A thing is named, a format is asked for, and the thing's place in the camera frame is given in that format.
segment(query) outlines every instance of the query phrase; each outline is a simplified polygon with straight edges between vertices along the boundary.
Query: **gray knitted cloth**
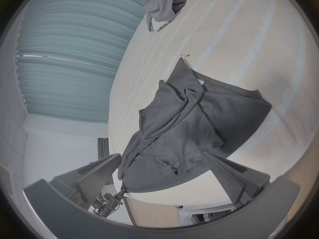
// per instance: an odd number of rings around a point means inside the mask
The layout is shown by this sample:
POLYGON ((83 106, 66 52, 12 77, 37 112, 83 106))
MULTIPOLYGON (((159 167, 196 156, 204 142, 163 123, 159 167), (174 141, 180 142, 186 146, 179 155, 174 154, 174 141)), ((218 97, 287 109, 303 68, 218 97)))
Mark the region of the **gray knitted cloth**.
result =
POLYGON ((150 32, 154 31, 152 28, 152 18, 156 22, 172 21, 175 18, 172 4, 173 0, 144 0, 146 24, 150 32))

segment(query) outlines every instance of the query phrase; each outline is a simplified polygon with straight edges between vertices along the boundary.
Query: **green curtain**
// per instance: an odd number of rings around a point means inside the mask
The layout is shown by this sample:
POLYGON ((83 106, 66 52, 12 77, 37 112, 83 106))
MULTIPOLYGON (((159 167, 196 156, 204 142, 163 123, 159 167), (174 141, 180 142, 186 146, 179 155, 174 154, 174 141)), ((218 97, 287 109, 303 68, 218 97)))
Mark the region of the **green curtain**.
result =
POLYGON ((114 77, 144 14, 143 0, 32 0, 17 45, 28 112, 108 122, 114 77))

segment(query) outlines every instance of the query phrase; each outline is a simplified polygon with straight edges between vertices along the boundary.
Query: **curtain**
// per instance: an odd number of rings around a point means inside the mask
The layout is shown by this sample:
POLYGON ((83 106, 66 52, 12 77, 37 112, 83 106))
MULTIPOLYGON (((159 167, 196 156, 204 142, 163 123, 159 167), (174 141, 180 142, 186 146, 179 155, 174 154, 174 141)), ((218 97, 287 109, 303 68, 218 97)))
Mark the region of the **curtain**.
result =
POLYGON ((143 0, 32 0, 17 45, 29 113, 108 122, 109 95, 143 0))

